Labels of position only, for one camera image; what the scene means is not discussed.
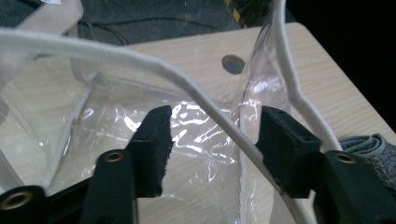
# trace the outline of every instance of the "dark floor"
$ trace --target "dark floor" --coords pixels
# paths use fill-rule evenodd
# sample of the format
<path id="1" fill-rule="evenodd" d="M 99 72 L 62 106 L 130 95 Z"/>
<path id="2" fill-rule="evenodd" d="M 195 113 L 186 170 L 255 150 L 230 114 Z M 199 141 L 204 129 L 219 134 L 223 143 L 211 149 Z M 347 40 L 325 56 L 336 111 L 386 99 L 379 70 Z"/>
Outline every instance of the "dark floor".
<path id="1" fill-rule="evenodd" d="M 241 29 L 233 18 L 240 11 L 246 26 L 261 26 L 267 1 L 234 0 L 82 0 L 81 38 L 114 45 Z M 0 0 L 0 26 L 15 27 L 33 13 L 40 0 Z M 287 21 L 294 18 L 287 11 Z"/>

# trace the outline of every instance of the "gray fabric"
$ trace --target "gray fabric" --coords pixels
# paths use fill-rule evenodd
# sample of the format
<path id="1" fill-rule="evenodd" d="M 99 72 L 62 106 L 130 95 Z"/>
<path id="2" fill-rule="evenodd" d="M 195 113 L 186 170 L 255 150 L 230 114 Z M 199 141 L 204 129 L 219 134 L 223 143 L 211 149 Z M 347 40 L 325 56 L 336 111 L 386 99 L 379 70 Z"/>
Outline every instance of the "gray fabric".
<path id="1" fill-rule="evenodd" d="M 379 133 L 340 140 L 344 151 L 363 157 L 388 188 L 396 190 L 396 146 Z"/>

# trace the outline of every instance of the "light wood surface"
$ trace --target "light wood surface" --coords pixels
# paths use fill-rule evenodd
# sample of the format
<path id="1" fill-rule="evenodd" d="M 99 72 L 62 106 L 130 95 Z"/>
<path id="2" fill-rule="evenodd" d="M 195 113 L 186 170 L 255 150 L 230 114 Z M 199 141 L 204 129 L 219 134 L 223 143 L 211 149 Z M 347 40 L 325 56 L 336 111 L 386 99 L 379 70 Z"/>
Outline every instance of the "light wood surface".
<path id="1" fill-rule="evenodd" d="M 339 138 L 381 133 L 396 144 L 396 134 L 348 79 L 319 42 L 300 23 L 286 24 L 290 50 L 304 94 Z M 261 28 L 201 35 L 131 46 L 162 58 L 191 75 L 208 91 L 230 78 L 221 66 L 227 54 L 248 60 Z"/>

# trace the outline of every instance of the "black background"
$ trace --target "black background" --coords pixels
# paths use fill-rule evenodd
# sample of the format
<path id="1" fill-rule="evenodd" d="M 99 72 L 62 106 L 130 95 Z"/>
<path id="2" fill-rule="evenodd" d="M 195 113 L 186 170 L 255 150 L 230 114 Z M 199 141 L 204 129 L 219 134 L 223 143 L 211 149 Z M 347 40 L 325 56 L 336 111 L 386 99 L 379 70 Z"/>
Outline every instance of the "black background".
<path id="1" fill-rule="evenodd" d="M 289 0 L 287 9 L 396 132 L 393 1 Z"/>

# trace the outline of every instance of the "metal screw hole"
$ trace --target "metal screw hole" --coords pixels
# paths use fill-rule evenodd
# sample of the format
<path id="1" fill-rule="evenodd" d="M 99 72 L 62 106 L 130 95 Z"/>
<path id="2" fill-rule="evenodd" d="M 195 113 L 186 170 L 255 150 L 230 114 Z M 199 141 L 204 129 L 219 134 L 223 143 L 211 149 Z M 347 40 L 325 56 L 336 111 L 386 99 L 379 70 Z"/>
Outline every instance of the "metal screw hole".
<path id="1" fill-rule="evenodd" d="M 235 55 L 226 55 L 221 59 L 223 68 L 232 75 L 239 75 L 245 67 L 245 62 Z"/>
<path id="2" fill-rule="evenodd" d="M 32 200 L 33 194 L 29 191 L 16 192 L 9 195 L 5 200 L 0 203 L 1 210 L 11 210 L 21 207 Z"/>
<path id="3" fill-rule="evenodd" d="M 111 154 L 108 154 L 105 156 L 105 161 L 107 162 L 114 162 L 114 161 L 120 161 L 124 157 L 124 154 L 120 152 L 113 152 Z"/>
<path id="4" fill-rule="evenodd" d="M 355 163 L 356 162 L 355 158 L 353 158 L 349 155 L 346 155 L 346 154 L 341 154 L 341 153 L 336 154 L 335 158 L 341 162 L 344 162 L 344 163 Z"/>

